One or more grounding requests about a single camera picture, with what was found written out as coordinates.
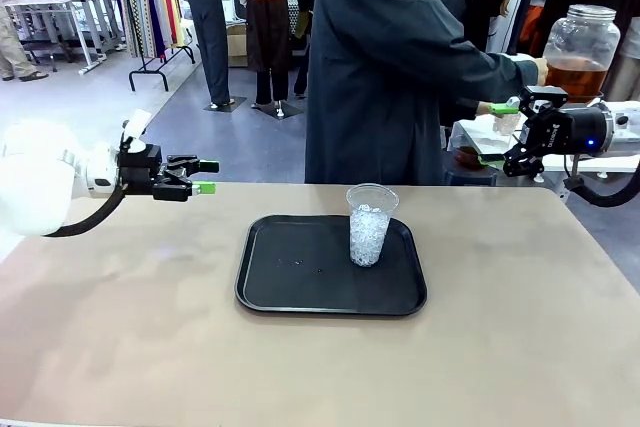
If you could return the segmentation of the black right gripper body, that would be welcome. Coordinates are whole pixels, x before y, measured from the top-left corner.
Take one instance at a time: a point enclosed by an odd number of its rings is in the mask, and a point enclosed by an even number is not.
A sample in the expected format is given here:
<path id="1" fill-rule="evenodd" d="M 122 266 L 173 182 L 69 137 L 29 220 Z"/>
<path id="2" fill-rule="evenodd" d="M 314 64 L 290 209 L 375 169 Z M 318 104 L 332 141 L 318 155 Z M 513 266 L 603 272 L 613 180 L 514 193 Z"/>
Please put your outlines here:
<path id="1" fill-rule="evenodd" d="M 608 120 L 598 107 L 542 106 L 524 122 L 519 143 L 532 154 L 599 154 Z"/>

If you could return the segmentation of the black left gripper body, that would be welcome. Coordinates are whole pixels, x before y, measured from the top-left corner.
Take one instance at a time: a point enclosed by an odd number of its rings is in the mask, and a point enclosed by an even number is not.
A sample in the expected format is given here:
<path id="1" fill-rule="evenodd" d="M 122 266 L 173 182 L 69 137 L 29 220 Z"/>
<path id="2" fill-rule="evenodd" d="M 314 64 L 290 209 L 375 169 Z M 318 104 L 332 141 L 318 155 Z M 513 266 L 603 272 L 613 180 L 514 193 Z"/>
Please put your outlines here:
<path id="1" fill-rule="evenodd" d="M 123 144 L 118 152 L 118 178 L 124 195 L 172 195 L 171 188 L 164 183 L 160 173 L 163 165 L 161 147 L 145 144 L 134 152 Z"/>

